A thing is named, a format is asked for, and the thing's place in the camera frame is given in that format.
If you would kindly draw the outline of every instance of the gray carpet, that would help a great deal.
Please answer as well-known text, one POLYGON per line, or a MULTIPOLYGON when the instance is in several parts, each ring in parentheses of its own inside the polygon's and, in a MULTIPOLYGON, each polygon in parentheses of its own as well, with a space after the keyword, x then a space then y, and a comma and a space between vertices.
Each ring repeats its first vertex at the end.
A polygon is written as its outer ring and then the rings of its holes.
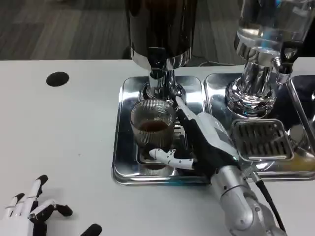
MULTIPOLYGON (((198 0, 193 59, 242 64, 233 40, 240 0, 198 0)), ((0 59, 122 59, 124 0, 1 0, 0 59)))

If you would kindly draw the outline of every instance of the white robotic finger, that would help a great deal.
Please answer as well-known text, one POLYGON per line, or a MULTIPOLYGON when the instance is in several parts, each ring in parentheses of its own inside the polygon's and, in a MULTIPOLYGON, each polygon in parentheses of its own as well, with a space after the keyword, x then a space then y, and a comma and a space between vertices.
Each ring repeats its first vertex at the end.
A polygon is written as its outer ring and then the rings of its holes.
POLYGON ((35 180, 27 199, 25 200, 25 203, 23 205, 23 209, 21 212, 21 215, 23 217, 28 217, 31 210, 33 203, 37 201, 37 197, 42 193, 41 187, 43 184, 45 184, 48 180, 48 177, 46 175, 40 176, 37 180, 35 180))
POLYGON ((16 204, 15 209, 13 210, 12 217, 19 217, 22 213, 24 202, 26 201, 27 197, 24 195, 16 204))
POLYGON ((102 232, 102 227, 98 224, 92 224, 90 227, 88 227, 87 230, 84 231, 81 236, 99 236, 102 232))
POLYGON ((29 215, 29 219, 33 223, 45 222, 54 211, 58 211, 63 216, 71 216, 72 210, 69 206, 57 204, 56 201, 50 199, 35 208, 29 215))
POLYGON ((22 197, 24 197, 24 193, 19 193, 18 195, 14 196, 11 201, 10 201, 10 204, 5 208, 5 213, 4 213, 4 216, 3 218, 9 218, 11 217, 14 209, 15 209, 15 206, 16 204, 20 201, 20 199, 22 197))
POLYGON ((177 109, 182 110, 185 113, 188 120, 197 118, 197 115, 185 105, 184 101, 179 96, 176 96, 175 100, 178 105, 177 109))
POLYGON ((174 168, 193 170, 193 159, 177 159, 174 157, 176 150, 172 149, 169 152, 165 152, 162 149, 153 149, 149 151, 149 154, 155 160, 158 160, 166 165, 174 168))

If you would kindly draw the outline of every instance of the slotted grate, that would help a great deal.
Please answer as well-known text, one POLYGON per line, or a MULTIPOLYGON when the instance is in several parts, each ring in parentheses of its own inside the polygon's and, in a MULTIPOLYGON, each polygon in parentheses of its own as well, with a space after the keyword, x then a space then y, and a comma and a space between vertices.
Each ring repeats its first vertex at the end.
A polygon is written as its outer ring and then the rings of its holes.
POLYGON ((288 160, 293 151, 281 121, 277 119, 236 120, 232 139, 244 159, 288 160))

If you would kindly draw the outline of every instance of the black cable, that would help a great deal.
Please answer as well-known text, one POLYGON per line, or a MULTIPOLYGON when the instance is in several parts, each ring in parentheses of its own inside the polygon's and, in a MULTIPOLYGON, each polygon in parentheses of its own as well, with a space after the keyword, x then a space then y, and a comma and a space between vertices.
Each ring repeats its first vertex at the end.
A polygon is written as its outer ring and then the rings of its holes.
POLYGON ((202 62, 199 66, 202 66, 204 64, 209 63, 210 66, 234 66, 236 64, 230 64, 230 63, 220 63, 220 62, 216 62, 216 61, 209 61, 206 57, 204 56, 196 56, 194 54, 192 54, 193 58, 199 58, 199 59, 203 59, 204 62, 202 62))
POLYGON ((257 187, 260 189, 262 195, 264 195, 266 201, 268 202, 268 204, 270 205, 270 208, 272 210, 272 212, 274 213, 276 220, 278 222, 278 225, 280 227, 280 229, 282 229, 285 232, 285 228, 284 228, 284 224, 281 220, 280 214, 268 192, 268 189, 266 188, 265 183, 262 180, 259 180, 256 182, 257 187))

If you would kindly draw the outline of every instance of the glass cup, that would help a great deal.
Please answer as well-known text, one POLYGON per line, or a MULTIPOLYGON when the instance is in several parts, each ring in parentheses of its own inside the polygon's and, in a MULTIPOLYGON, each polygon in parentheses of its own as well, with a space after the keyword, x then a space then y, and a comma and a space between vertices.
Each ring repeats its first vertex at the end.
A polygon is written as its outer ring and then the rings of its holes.
POLYGON ((154 148, 168 149, 172 145, 175 110, 171 104, 159 99, 146 99, 134 106, 130 123, 140 148, 150 144, 154 148))

